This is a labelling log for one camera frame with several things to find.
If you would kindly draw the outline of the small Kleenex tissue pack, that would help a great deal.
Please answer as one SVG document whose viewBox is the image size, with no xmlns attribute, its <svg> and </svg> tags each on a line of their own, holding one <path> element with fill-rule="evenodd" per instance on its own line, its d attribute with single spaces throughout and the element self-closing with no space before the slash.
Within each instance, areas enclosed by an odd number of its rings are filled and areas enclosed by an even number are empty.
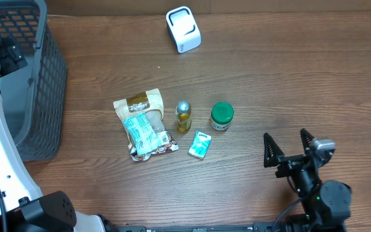
<svg viewBox="0 0 371 232">
<path fill-rule="evenodd" d="M 209 149 L 212 141 L 212 136 L 201 131 L 196 131 L 193 142 L 188 150 L 188 154 L 203 160 Z"/>
</svg>

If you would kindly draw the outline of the white red snack packet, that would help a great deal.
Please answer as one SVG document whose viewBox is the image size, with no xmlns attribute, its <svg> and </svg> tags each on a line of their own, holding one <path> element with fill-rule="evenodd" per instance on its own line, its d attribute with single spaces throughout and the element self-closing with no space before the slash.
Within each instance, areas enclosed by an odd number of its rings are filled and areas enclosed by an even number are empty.
<svg viewBox="0 0 371 232">
<path fill-rule="evenodd" d="M 159 146 L 157 149 L 153 150 L 152 152 L 146 153 L 144 155 L 138 155 L 136 148 L 132 147 L 130 149 L 131 158 L 134 161 L 147 161 L 152 155 L 171 153 L 179 149 L 179 146 L 176 140 L 172 138 L 172 136 L 167 130 L 157 133 L 157 136 L 158 136 L 159 141 L 162 142 L 161 146 Z"/>
</svg>

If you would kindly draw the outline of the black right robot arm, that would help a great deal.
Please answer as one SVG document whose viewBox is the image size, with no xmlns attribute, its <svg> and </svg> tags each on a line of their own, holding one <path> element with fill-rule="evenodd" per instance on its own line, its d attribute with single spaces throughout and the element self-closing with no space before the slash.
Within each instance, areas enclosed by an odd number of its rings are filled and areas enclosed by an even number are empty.
<svg viewBox="0 0 371 232">
<path fill-rule="evenodd" d="M 336 150 L 331 139 L 318 139 L 306 129 L 300 130 L 303 154 L 287 157 L 274 139 L 263 134 L 263 166 L 276 167 L 275 176 L 286 178 L 298 200 L 285 208 L 266 231 L 346 231 L 351 216 L 352 190 L 345 183 L 323 182 L 319 169 L 328 164 Z"/>
</svg>

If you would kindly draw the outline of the clear brown snack bag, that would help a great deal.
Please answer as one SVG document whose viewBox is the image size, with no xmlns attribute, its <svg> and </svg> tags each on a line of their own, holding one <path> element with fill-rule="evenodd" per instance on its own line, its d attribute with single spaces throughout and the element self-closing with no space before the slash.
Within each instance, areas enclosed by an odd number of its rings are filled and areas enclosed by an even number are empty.
<svg viewBox="0 0 371 232">
<path fill-rule="evenodd" d="M 164 117 L 164 103 L 160 91 L 157 88 L 139 93 L 127 99 L 115 101 L 113 106 L 121 122 L 140 113 L 145 113 L 156 134 L 166 131 L 166 128 L 162 123 Z M 130 152 L 130 149 L 135 146 L 131 141 L 127 129 L 125 129 L 125 131 L 129 140 L 128 148 Z"/>
</svg>

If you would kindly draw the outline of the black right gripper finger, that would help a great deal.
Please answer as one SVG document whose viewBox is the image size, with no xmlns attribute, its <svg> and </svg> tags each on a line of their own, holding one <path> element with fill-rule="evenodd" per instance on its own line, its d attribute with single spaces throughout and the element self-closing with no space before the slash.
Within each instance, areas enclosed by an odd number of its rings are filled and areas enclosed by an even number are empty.
<svg viewBox="0 0 371 232">
<path fill-rule="evenodd" d="M 268 133 L 263 134 L 263 139 L 265 146 L 263 166 L 265 168 L 278 166 L 285 156 L 284 153 Z"/>
<path fill-rule="evenodd" d="M 300 130 L 300 135 L 304 151 L 309 150 L 314 136 L 312 136 L 305 128 Z"/>
</svg>

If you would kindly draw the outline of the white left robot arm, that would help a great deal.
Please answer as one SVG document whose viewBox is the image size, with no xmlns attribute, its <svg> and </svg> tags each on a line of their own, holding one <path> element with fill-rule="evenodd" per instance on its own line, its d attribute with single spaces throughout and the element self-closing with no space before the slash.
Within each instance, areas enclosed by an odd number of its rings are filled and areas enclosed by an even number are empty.
<svg viewBox="0 0 371 232">
<path fill-rule="evenodd" d="M 76 211 L 64 192 L 42 193 L 20 158 L 0 93 L 0 231 L 104 230 L 100 216 Z"/>
</svg>

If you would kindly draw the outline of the green lid white jar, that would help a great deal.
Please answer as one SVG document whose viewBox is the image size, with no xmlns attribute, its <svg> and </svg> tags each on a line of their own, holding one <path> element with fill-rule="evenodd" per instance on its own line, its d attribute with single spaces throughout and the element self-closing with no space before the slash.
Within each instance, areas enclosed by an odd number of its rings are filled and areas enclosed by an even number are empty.
<svg viewBox="0 0 371 232">
<path fill-rule="evenodd" d="M 234 117 L 234 109 L 228 102 L 218 102 L 211 110 L 210 125 L 218 131 L 227 130 Z"/>
</svg>

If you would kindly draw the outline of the teal large tissue pack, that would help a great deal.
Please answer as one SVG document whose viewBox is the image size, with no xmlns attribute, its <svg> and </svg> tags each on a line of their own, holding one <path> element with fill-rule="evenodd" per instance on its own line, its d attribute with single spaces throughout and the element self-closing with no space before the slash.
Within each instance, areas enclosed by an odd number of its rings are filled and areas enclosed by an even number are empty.
<svg viewBox="0 0 371 232">
<path fill-rule="evenodd" d="M 127 118 L 122 123 L 127 129 L 138 155 L 150 153 L 160 146 L 158 135 L 145 113 Z"/>
</svg>

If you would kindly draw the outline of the yellow oil bottle silver cap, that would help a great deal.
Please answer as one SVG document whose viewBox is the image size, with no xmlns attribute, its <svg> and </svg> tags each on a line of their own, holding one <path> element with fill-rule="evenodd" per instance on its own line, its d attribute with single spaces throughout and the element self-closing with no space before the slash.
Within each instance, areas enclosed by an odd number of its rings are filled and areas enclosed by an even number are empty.
<svg viewBox="0 0 371 232">
<path fill-rule="evenodd" d="M 179 101 L 176 106 L 176 128 L 179 132 L 187 133 L 191 128 L 191 105 L 185 101 Z"/>
</svg>

